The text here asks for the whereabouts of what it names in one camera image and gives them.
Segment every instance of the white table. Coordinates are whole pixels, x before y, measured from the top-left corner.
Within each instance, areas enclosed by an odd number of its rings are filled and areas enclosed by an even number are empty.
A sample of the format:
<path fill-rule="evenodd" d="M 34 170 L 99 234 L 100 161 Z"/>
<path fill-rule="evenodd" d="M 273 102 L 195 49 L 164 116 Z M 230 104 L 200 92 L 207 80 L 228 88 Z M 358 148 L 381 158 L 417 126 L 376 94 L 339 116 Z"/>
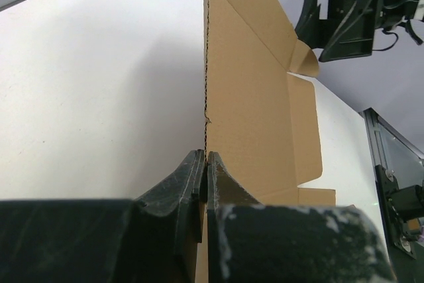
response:
<path fill-rule="evenodd" d="M 382 233 L 363 119 L 313 80 L 323 175 Z M 203 0 L 0 13 L 0 198 L 136 197 L 203 148 Z"/>

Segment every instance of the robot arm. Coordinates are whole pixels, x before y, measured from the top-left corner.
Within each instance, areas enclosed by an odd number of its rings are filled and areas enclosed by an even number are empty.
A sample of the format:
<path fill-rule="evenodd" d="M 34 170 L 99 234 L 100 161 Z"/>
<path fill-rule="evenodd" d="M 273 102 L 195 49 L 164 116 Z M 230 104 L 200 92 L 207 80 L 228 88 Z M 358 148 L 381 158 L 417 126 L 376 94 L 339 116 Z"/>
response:
<path fill-rule="evenodd" d="M 411 20 L 424 21 L 424 0 L 329 0 L 327 19 L 319 18 L 320 8 L 317 0 L 304 0 L 295 30 L 312 49 L 323 49 L 321 62 L 370 56 L 377 29 L 394 34 L 397 41 L 393 30 L 403 27 L 418 45 L 423 44 Z"/>

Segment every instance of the table surface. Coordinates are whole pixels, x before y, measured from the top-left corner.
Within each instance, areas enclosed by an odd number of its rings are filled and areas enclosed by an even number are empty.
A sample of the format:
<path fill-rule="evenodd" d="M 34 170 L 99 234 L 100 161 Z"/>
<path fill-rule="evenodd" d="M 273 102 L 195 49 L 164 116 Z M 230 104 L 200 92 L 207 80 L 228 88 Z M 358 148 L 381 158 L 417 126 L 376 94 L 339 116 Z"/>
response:
<path fill-rule="evenodd" d="M 134 198 L 203 148 L 203 0 L 0 12 L 0 198 Z M 323 175 L 382 234 L 364 120 L 317 80 Z"/>

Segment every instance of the brown cardboard sheet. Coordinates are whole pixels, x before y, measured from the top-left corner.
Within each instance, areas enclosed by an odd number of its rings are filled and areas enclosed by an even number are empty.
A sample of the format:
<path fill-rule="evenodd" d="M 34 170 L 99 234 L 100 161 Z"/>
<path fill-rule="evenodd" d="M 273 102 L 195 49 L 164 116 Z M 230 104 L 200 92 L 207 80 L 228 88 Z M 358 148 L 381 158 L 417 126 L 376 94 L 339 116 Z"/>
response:
<path fill-rule="evenodd" d="M 317 76 L 314 53 L 297 39 L 278 0 L 204 0 L 204 7 L 206 151 L 218 152 L 263 204 L 335 205 L 334 190 L 297 187 L 322 173 L 314 87 L 293 75 Z"/>

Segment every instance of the cardboard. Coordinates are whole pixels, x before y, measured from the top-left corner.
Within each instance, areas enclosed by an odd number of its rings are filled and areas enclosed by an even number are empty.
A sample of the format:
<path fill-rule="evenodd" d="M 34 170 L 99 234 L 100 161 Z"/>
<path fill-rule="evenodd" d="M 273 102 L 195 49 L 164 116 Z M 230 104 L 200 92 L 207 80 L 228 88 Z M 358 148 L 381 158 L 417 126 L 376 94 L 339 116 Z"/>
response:
<path fill-rule="evenodd" d="M 335 205 L 321 176 L 313 84 L 318 61 L 278 0 L 204 0 L 205 149 L 263 204 Z M 207 226 L 197 282 L 207 282 Z"/>

